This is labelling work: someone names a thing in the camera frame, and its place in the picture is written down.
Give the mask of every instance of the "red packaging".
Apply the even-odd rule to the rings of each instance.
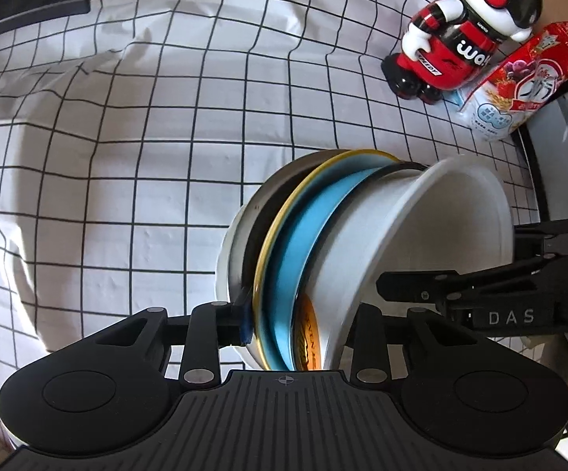
[[[472,85],[461,109],[473,130],[500,139],[519,127],[568,80],[568,21],[547,25]]]

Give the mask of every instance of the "white bowl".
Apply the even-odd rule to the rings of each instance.
[[[445,159],[423,174],[396,173],[370,185],[339,215],[308,265],[302,295],[310,303],[301,305],[314,313],[298,313],[314,316],[322,368],[339,366],[360,302],[385,314],[406,313],[409,305],[377,294],[382,272],[465,274],[511,263],[513,245],[501,181],[477,158]]]
[[[217,301],[227,301],[229,303],[232,301],[229,298],[229,255],[236,228],[238,228],[238,223],[246,207],[247,205],[243,205],[240,208],[220,245],[219,257],[216,261],[216,272],[214,274],[214,292]],[[256,348],[255,336],[251,339],[251,343],[247,345],[247,347],[234,347],[234,350],[249,368],[254,370],[266,370],[266,367],[260,359],[260,352],[258,352]]]

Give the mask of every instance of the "red and white robot figure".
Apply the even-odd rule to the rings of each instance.
[[[472,80],[506,39],[527,40],[542,9],[543,0],[436,0],[415,15],[382,71],[399,97],[433,104]]]

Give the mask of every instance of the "black grid pattern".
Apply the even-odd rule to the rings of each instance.
[[[0,386],[131,313],[211,301],[239,207],[313,150],[478,155],[515,222],[536,221],[510,140],[386,85],[380,60],[428,1],[92,0],[1,35]]]

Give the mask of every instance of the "toy robot leg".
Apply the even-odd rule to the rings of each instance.
[[[413,99],[420,92],[423,81],[411,70],[398,64],[401,53],[394,53],[382,60],[382,72],[393,93],[402,99]]]
[[[423,83],[417,97],[426,104],[436,104],[443,98],[443,91],[427,83]]]

